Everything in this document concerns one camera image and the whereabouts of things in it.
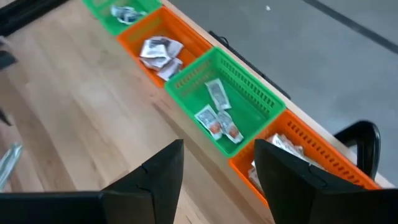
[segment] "metal object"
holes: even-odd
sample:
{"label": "metal object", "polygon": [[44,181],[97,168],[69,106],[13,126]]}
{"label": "metal object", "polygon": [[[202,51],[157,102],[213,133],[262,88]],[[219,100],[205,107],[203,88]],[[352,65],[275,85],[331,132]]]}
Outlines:
{"label": "metal object", "polygon": [[22,146],[13,144],[0,160],[0,190],[2,190],[21,156]]}

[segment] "condiment packet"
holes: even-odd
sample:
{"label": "condiment packet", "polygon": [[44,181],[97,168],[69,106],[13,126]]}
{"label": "condiment packet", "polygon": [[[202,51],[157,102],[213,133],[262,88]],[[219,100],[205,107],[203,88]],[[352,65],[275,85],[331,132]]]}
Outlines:
{"label": "condiment packet", "polygon": [[254,185],[257,187],[257,189],[259,189],[260,191],[262,191],[262,187],[260,184],[260,180],[259,177],[257,175],[257,170],[255,167],[253,167],[252,169],[249,169],[249,179],[251,180],[251,182],[254,183]]}
{"label": "condiment packet", "polygon": [[219,78],[206,83],[207,89],[213,99],[217,110],[227,110],[231,108],[229,99],[225,93],[224,86]]}
{"label": "condiment packet", "polygon": [[182,48],[184,47],[184,45],[181,44],[180,42],[178,42],[176,40],[172,40],[167,37],[163,37],[163,36],[151,37],[150,40],[153,43],[158,43],[158,44],[164,45],[166,47],[167,54],[171,58],[175,58],[181,52]]}
{"label": "condiment packet", "polygon": [[160,69],[157,75],[165,81],[169,81],[175,74],[177,74],[182,66],[182,61],[178,58],[173,58],[167,65]]}
{"label": "condiment packet", "polygon": [[119,22],[130,25],[136,22],[141,16],[146,15],[146,12],[137,12],[133,7],[112,5],[111,14]]}
{"label": "condiment packet", "polygon": [[217,120],[217,115],[210,105],[206,105],[202,110],[195,114],[195,118],[209,130],[211,136],[215,140],[219,140],[223,136],[221,124]]}
{"label": "condiment packet", "polygon": [[217,114],[218,121],[221,123],[223,133],[233,143],[237,144],[243,140],[243,135],[239,132],[238,128],[234,124],[232,117],[225,111],[220,111]]}
{"label": "condiment packet", "polygon": [[307,156],[305,156],[302,146],[294,146],[293,143],[289,139],[287,139],[286,136],[284,136],[284,135],[274,134],[269,139],[267,139],[267,141],[272,143],[273,145],[291,153],[292,155],[295,155],[296,157],[308,162],[311,165],[317,166],[320,169],[325,169],[317,162],[315,162],[315,161],[311,160],[310,158],[308,158]]}
{"label": "condiment packet", "polygon": [[146,67],[159,71],[161,68],[163,68],[165,65],[167,65],[171,61],[171,58],[168,58],[168,57],[157,57],[157,58],[140,57],[140,60],[141,60],[141,62],[144,63],[144,65]]}
{"label": "condiment packet", "polygon": [[291,146],[289,143],[284,142],[282,140],[282,138],[279,136],[279,134],[274,134],[273,136],[271,136],[269,139],[267,139],[268,142],[270,142],[271,144],[287,151],[288,153],[295,155],[296,157],[307,161],[300,153],[298,153],[293,146]]}
{"label": "condiment packet", "polygon": [[167,54],[166,46],[159,43],[158,41],[145,40],[142,46],[140,57],[144,58],[171,58]]}

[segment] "plastic mesh basket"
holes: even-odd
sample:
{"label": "plastic mesh basket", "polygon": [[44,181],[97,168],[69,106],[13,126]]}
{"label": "plastic mesh basket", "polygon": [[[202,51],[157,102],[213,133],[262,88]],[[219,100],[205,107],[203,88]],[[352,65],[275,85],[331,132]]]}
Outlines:
{"label": "plastic mesh basket", "polygon": [[105,29],[112,35],[118,35],[126,30],[129,26],[120,23],[111,15],[111,5],[133,7],[139,12],[152,13],[156,9],[162,7],[162,3],[158,0],[83,0],[87,8],[102,23]]}
{"label": "plastic mesh basket", "polygon": [[[194,117],[207,104],[216,109],[205,85],[205,82],[216,78],[223,83],[232,106],[227,112],[244,136],[239,144],[233,143],[226,136],[215,141]],[[238,153],[285,109],[281,99],[218,47],[211,49],[167,82],[165,89],[227,157]]]}
{"label": "plastic mesh basket", "polygon": [[163,79],[157,76],[155,70],[145,67],[139,60],[144,41],[155,35],[166,36],[184,45],[177,56],[183,62],[183,68],[190,65],[212,47],[207,40],[166,7],[156,10],[124,31],[118,36],[119,43],[158,87],[164,86]]}
{"label": "plastic mesh basket", "polygon": [[[365,189],[380,189],[367,175],[359,170],[351,161],[345,158],[333,146],[327,143],[313,129],[307,126],[290,110],[285,110],[277,119],[267,126],[256,139],[267,139],[274,134],[284,134],[293,144],[302,146],[304,154],[323,166],[329,173]],[[250,189],[268,206],[262,192],[257,189],[248,177],[254,160],[254,141],[250,142],[235,157],[229,160],[229,165]]]}

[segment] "wooden surface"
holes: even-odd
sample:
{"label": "wooden surface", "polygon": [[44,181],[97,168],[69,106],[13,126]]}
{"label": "wooden surface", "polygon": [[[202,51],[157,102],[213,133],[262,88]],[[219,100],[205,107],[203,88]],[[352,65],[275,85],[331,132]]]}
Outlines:
{"label": "wooden surface", "polygon": [[[164,3],[213,45],[220,45]],[[227,159],[138,69],[81,1],[67,2],[9,41],[19,63],[0,72],[0,105],[16,125],[0,124],[0,150],[4,153],[12,142],[22,141],[24,151],[6,191],[98,190],[182,138],[185,167],[176,223],[273,222]],[[291,101],[261,82],[355,159]],[[380,175],[377,181],[392,186]]]}

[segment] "concrete floor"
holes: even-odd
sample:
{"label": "concrete floor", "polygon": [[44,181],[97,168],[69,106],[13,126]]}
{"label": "concrete floor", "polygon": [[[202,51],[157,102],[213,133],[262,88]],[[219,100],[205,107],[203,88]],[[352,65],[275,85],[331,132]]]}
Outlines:
{"label": "concrete floor", "polygon": [[[359,119],[376,123],[379,172],[398,185],[398,55],[301,0],[171,2],[204,29],[225,36],[331,133]],[[398,43],[397,1],[322,2]]]}

